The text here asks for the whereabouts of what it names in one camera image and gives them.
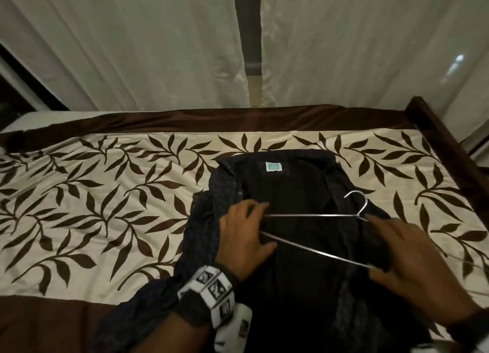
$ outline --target person's left hand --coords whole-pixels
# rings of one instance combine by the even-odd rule
[[[240,282],[246,280],[277,247],[276,242],[260,244],[260,221],[268,203],[244,200],[221,217],[221,240],[216,262],[225,265]]]

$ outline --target leaf-patterned bed sheet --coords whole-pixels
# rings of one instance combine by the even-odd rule
[[[216,159],[319,148],[392,216],[429,233],[489,306],[487,231],[416,130],[92,134],[0,157],[1,295],[118,304],[173,273]]]

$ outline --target hand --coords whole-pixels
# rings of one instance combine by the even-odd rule
[[[444,326],[461,322],[480,309],[421,228],[397,219],[367,218],[387,242],[392,258],[389,272],[370,270],[372,281]]]
[[[216,262],[225,265],[240,280],[246,280],[277,247],[277,243],[260,244],[258,232],[267,203],[241,201],[229,208],[219,220],[221,241]]]

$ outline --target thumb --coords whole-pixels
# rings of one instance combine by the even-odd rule
[[[268,257],[273,254],[276,248],[277,248],[276,242],[267,242],[265,245],[261,245],[260,250],[258,252],[260,264],[265,262],[265,260],[267,260]]]
[[[394,272],[384,272],[378,268],[371,268],[369,270],[369,277],[372,281],[384,286],[394,294],[401,295],[402,286],[399,277]]]

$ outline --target bed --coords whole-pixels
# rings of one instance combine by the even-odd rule
[[[489,307],[489,184],[419,97],[404,112],[318,105],[33,120],[0,134],[4,351],[88,351],[101,316],[172,274],[216,160],[256,151],[333,152],[373,203],[428,232]]]

